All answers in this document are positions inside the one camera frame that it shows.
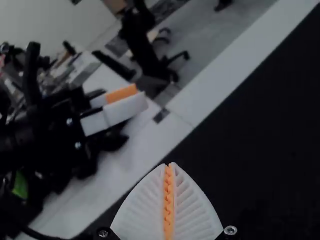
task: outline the desk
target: desk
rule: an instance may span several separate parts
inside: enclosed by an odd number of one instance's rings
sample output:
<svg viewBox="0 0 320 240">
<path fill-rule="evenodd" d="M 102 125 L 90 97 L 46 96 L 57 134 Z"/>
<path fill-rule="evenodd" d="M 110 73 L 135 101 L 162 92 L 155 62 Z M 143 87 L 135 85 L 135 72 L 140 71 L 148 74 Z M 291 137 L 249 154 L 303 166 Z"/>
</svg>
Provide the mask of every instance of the desk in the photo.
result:
<svg viewBox="0 0 320 240">
<path fill-rule="evenodd" d="M 93 61 L 97 60 L 85 52 L 82 56 L 84 64 L 79 69 Z M 80 72 L 76 71 L 70 79 Z M 96 88 L 112 91 L 127 85 L 128 82 L 101 65 L 83 88 L 85 92 Z M 172 113 L 160 123 L 154 122 L 153 118 L 161 108 L 152 100 L 147 101 L 148 109 L 131 119 L 123 129 L 130 136 L 128 142 L 117 152 L 100 154 L 95 176 L 83 181 L 73 179 L 61 195 L 52 193 L 45 201 L 42 213 L 30 224 L 31 228 L 64 238 L 77 235 L 192 131 L 190 125 Z M 20 234 L 17 239 L 31 238 Z"/>
</svg>

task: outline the orange foam piece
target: orange foam piece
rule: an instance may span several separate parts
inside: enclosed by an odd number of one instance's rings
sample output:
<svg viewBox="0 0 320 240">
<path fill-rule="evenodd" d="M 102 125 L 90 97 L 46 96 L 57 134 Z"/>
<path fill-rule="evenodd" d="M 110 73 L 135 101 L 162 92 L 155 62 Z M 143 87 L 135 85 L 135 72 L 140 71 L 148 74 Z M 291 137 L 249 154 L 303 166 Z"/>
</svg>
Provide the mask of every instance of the orange foam piece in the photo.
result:
<svg viewBox="0 0 320 240">
<path fill-rule="evenodd" d="M 165 166 L 164 169 L 164 183 L 163 183 L 163 196 L 164 196 L 164 205 L 163 205 L 163 230 L 165 240 L 173 239 L 174 232 L 174 171 L 172 165 Z"/>
<path fill-rule="evenodd" d="M 121 88 L 119 90 L 113 91 L 111 93 L 107 93 L 105 95 L 106 102 L 108 104 L 115 103 L 119 100 L 126 99 L 127 97 L 136 95 L 138 93 L 138 89 L 135 84 L 131 84 L 125 88 Z"/>
</svg>

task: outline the black chair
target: black chair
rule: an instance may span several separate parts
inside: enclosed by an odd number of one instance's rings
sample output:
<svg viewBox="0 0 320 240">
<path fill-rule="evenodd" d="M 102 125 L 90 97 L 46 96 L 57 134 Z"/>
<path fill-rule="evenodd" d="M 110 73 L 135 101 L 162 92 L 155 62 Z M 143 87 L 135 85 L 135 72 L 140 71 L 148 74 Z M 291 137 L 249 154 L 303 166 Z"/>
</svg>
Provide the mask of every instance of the black chair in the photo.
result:
<svg viewBox="0 0 320 240">
<path fill-rule="evenodd" d="M 141 18 L 141 26 L 145 29 L 145 32 L 148 33 L 151 31 L 157 24 L 156 17 L 149 11 L 145 0 L 133 0 L 134 7 L 138 10 L 138 16 Z M 168 27 L 159 29 L 159 34 L 166 32 L 168 35 L 171 34 L 171 30 Z M 158 36 L 153 40 L 155 42 L 164 42 L 166 44 L 170 43 L 169 38 L 165 36 Z"/>
<path fill-rule="evenodd" d="M 127 42 L 135 60 L 141 66 L 143 74 L 162 79 L 167 83 L 178 82 L 178 74 L 168 66 L 180 57 L 189 60 L 189 53 L 183 51 L 171 58 L 164 56 L 159 60 L 152 45 L 149 43 L 145 29 L 141 27 L 143 20 L 136 16 L 132 9 L 128 9 L 121 21 L 120 37 Z"/>
</svg>

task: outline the black surface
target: black surface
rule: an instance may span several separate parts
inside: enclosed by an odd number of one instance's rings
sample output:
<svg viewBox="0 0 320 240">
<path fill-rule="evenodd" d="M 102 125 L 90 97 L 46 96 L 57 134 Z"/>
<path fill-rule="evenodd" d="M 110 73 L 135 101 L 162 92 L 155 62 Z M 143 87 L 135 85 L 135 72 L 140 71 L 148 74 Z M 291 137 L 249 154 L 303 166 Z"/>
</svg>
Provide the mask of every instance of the black surface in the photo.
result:
<svg viewBox="0 0 320 240">
<path fill-rule="evenodd" d="M 244 240 L 318 239 L 319 106 L 317 6 L 162 162 L 183 168 Z M 89 228 L 109 226 L 124 199 Z"/>
</svg>

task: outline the metal bolt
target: metal bolt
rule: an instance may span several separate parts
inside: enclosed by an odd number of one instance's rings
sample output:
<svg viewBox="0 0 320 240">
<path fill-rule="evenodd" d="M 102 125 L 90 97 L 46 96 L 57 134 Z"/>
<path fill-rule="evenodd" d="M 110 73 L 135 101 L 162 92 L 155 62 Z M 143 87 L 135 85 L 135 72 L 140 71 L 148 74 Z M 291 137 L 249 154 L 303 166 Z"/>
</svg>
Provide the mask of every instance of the metal bolt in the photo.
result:
<svg viewBox="0 0 320 240">
<path fill-rule="evenodd" d="M 74 123 L 74 121 L 72 120 L 72 118 L 68 118 L 66 120 L 66 124 L 70 127 L 72 124 Z"/>
<path fill-rule="evenodd" d="M 235 226 L 227 226 L 224 229 L 224 234 L 228 236 L 234 236 L 237 234 L 237 232 L 238 232 L 238 229 Z"/>
<path fill-rule="evenodd" d="M 108 237 L 109 233 L 106 230 L 100 230 L 98 232 L 99 237 L 105 239 L 106 237 Z"/>
<path fill-rule="evenodd" d="M 75 144 L 74 144 L 74 147 L 75 149 L 79 150 L 81 148 L 81 142 L 77 141 Z"/>
</svg>

